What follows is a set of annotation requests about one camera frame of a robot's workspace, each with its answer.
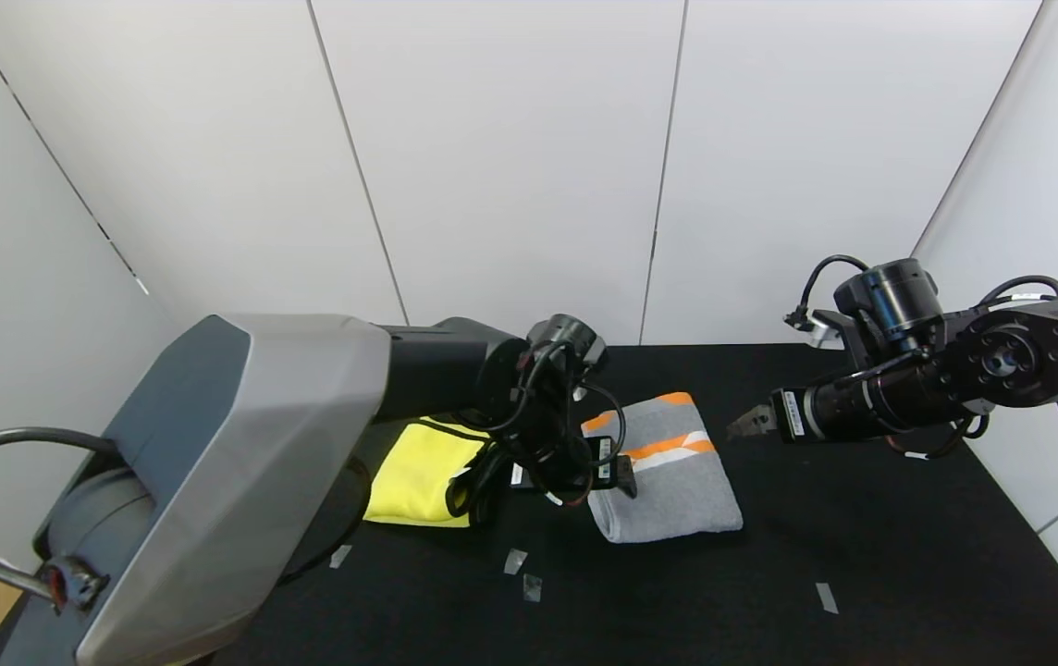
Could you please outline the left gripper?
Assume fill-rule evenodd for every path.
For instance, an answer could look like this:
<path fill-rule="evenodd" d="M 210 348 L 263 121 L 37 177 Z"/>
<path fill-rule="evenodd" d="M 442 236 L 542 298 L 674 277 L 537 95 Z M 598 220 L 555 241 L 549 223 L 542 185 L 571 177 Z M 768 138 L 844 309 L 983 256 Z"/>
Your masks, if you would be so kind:
<path fill-rule="evenodd" d="M 605 490 L 617 488 L 623 494 L 638 497 L 634 460 L 618 455 L 610 436 L 572 436 L 562 447 L 562 490 Z"/>

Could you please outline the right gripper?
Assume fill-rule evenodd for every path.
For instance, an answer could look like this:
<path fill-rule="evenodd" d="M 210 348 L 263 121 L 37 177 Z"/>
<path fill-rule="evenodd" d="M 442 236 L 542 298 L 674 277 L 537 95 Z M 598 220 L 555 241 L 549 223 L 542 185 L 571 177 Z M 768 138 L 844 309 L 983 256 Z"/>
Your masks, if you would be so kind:
<path fill-rule="evenodd" d="M 765 436 L 778 429 L 791 444 L 873 439 L 873 400 L 867 385 L 824 383 L 778 388 L 761 403 L 728 425 L 728 440 Z"/>

